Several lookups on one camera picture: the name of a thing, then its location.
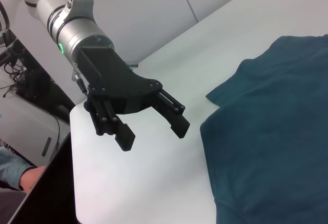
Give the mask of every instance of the white table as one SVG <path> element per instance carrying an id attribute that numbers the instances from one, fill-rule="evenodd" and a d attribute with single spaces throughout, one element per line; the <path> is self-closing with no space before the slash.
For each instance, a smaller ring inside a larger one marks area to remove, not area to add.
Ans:
<path id="1" fill-rule="evenodd" d="M 95 134 L 89 113 L 71 113 L 76 215 L 82 224 L 215 223 L 199 127 L 217 107 L 205 95 L 240 62 L 282 35 L 328 32 L 328 0 L 233 0 L 148 57 L 136 72 L 159 80 L 186 106 L 184 139 L 153 109 L 120 116 L 136 134 L 131 152 Z"/>

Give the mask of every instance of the dark teal cloth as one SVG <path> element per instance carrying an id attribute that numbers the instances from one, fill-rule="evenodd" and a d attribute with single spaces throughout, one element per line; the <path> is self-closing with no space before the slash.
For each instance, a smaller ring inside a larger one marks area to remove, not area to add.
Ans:
<path id="1" fill-rule="evenodd" d="M 328 36 L 281 37 L 207 98 L 218 224 L 328 223 Z"/>

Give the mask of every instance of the denim sleeve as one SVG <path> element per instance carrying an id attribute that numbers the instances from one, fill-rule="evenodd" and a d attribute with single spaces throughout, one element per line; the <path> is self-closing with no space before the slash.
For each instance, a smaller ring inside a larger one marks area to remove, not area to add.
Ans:
<path id="1" fill-rule="evenodd" d="M 0 147 L 0 180 L 19 189 L 19 179 L 29 168 L 34 167 L 9 152 L 5 147 Z"/>

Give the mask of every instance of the green indicator light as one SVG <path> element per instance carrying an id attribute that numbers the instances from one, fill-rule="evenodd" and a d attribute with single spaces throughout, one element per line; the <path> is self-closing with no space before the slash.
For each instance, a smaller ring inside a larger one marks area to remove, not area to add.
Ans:
<path id="1" fill-rule="evenodd" d="M 58 45 L 59 45 L 59 48 L 60 48 L 60 50 L 61 50 L 61 52 L 63 54 L 64 53 L 64 48 L 63 48 L 62 44 L 58 44 Z"/>

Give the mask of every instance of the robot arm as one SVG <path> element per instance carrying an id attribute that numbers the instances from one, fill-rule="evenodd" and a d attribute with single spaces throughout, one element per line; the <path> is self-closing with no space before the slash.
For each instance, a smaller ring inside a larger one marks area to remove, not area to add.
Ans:
<path id="1" fill-rule="evenodd" d="M 3 7 L 8 10 L 7 20 L 13 20 L 13 9 L 8 4 Z M 75 80 L 81 80 L 82 74 L 88 81 L 85 108 L 98 135 L 115 134 L 120 147 L 131 150 L 135 135 L 117 114 L 153 107 L 179 138 L 185 136 L 190 125 L 182 115 L 185 107 L 165 92 L 159 81 L 138 76 L 115 53 L 112 41 L 94 20 L 93 0 L 38 0 L 36 15 L 72 64 Z M 78 83 L 86 93 L 81 81 Z"/>

